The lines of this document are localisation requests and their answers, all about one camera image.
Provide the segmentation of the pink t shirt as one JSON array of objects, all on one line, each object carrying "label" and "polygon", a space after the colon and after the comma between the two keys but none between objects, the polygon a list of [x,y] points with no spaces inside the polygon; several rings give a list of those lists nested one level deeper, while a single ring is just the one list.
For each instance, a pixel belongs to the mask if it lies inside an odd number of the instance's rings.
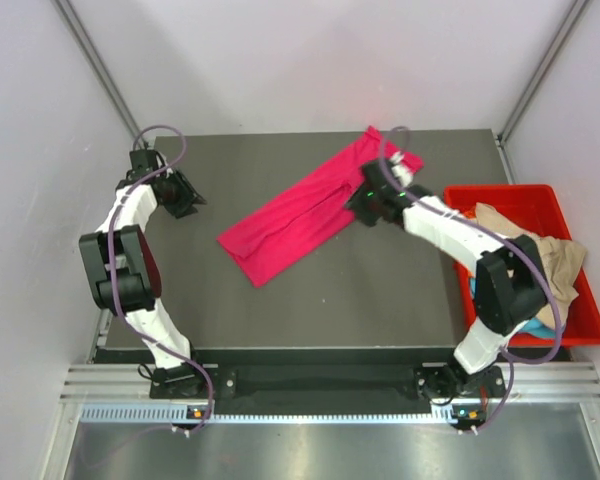
[{"label": "pink t shirt", "polygon": [[370,126],[302,180],[217,237],[260,288],[353,221],[345,202],[361,186],[361,167],[378,157],[383,135]]}]

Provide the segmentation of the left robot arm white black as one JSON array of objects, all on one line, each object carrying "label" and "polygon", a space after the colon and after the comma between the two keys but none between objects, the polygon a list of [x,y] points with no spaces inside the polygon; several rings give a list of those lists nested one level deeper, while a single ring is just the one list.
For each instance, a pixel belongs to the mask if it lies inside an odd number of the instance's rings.
[{"label": "left robot arm white black", "polygon": [[125,321],[151,352],[154,366],[138,367],[150,382],[151,398],[201,398],[208,393],[208,375],[162,302],[162,279],[145,230],[160,207],[182,219],[206,200],[160,152],[145,146],[129,157],[131,168],[106,219],[79,239],[89,289],[95,304]]}]

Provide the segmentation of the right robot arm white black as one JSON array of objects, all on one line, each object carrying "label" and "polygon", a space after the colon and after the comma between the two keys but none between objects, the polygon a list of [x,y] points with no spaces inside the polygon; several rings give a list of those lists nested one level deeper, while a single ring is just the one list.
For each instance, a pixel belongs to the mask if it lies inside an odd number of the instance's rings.
[{"label": "right robot arm white black", "polygon": [[379,220],[426,240],[474,278],[476,318],[444,368],[443,394],[472,394],[500,352],[545,306],[555,304],[535,241],[505,237],[467,219],[415,185],[399,161],[378,158],[361,168],[361,185],[346,203],[356,220]]}]

